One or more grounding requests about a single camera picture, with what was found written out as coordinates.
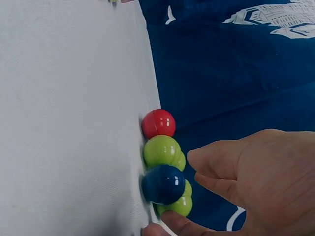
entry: green ball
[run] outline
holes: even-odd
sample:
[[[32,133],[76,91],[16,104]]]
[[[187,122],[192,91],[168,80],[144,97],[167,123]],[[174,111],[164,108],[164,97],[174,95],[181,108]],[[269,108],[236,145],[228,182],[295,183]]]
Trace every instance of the green ball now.
[[[185,191],[179,200],[170,205],[156,205],[157,213],[159,217],[162,216],[163,212],[167,210],[173,210],[178,214],[186,217],[189,215],[192,209],[192,187],[190,183],[185,180]]]
[[[171,165],[183,171],[186,159],[178,142],[166,135],[157,135],[144,146],[143,158],[148,168],[158,165]]]

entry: glossy ball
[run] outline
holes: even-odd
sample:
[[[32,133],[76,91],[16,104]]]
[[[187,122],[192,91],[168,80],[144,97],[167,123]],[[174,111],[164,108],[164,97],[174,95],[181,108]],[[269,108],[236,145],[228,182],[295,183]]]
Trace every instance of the glossy ball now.
[[[192,210],[192,187],[190,183],[185,180],[185,191],[183,195],[174,203],[169,205],[156,205],[158,216],[161,217],[163,212],[173,210],[178,214],[186,217]]]
[[[144,135],[150,139],[156,135],[172,137],[175,133],[176,124],[173,116],[163,109],[149,112],[141,124]]]
[[[157,135],[144,145],[143,158],[148,168],[167,164],[183,171],[186,159],[178,142],[166,135]]]
[[[141,181],[142,192],[147,201],[156,204],[176,202],[185,191],[185,178],[176,167],[156,166]]]

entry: sphere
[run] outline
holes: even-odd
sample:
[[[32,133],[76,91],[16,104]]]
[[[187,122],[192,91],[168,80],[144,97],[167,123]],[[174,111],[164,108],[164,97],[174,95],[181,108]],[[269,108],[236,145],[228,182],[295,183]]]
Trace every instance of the sphere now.
[[[176,167],[160,165],[146,173],[141,181],[141,188],[147,201],[168,205],[183,195],[185,178]]]
[[[173,210],[178,214],[186,217],[192,210],[192,188],[190,183],[185,180],[185,191],[183,195],[174,203],[169,205],[156,205],[157,214],[162,216],[163,212]]]
[[[167,164],[183,171],[186,159],[178,142],[166,135],[157,135],[144,145],[143,158],[148,168]]]
[[[149,112],[141,124],[144,135],[150,139],[156,135],[172,137],[175,133],[176,124],[173,116],[163,109]]]

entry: hand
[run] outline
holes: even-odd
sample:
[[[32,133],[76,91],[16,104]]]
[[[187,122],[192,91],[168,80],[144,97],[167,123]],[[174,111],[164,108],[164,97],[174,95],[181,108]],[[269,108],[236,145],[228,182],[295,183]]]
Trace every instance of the hand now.
[[[214,232],[166,212],[178,236],[315,236],[315,133],[264,130],[235,141],[217,141],[188,153],[195,180],[244,208],[237,232]],[[143,236],[169,236],[157,224]]]

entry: finger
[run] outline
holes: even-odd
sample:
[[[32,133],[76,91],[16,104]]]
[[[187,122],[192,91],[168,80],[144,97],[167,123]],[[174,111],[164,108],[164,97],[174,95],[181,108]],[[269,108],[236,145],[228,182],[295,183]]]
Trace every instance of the finger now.
[[[162,214],[162,220],[178,236],[240,236],[238,232],[207,229],[173,211]]]
[[[142,236],[171,236],[159,224],[151,223],[142,230]]]
[[[199,173],[196,173],[195,180],[211,192],[220,195],[235,205],[245,208],[245,204],[237,192],[236,181],[209,178]]]
[[[187,159],[202,175],[237,180],[237,165],[247,143],[246,140],[217,141],[190,151]]]

